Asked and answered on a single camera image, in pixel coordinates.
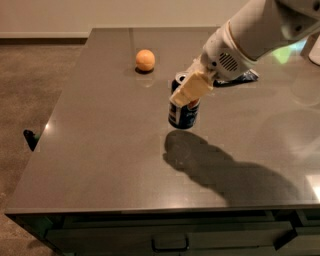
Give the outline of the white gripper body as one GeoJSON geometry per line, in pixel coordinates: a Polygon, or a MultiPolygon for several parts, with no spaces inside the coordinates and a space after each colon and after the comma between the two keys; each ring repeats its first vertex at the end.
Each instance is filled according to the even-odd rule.
{"type": "Polygon", "coordinates": [[[201,64],[215,78],[230,81],[247,72],[257,63],[234,41],[230,22],[225,23],[214,32],[203,46],[201,64]]]}

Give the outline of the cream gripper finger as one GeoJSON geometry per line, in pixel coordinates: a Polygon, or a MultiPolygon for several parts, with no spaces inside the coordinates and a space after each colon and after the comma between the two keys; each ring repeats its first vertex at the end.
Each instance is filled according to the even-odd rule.
{"type": "Polygon", "coordinates": [[[170,97],[170,102],[177,107],[183,107],[213,90],[214,73],[210,72],[179,72],[175,80],[179,86],[170,97]]]}
{"type": "Polygon", "coordinates": [[[202,74],[202,64],[199,59],[194,59],[191,66],[186,70],[188,77],[199,77],[202,74]]]}

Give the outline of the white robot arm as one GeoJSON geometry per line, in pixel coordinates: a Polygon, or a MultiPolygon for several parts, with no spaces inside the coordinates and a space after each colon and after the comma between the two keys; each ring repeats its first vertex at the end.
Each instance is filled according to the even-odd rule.
{"type": "Polygon", "coordinates": [[[170,102],[183,107],[209,93],[214,81],[233,80],[267,53],[319,29],[319,0],[250,0],[208,38],[170,102]]]}

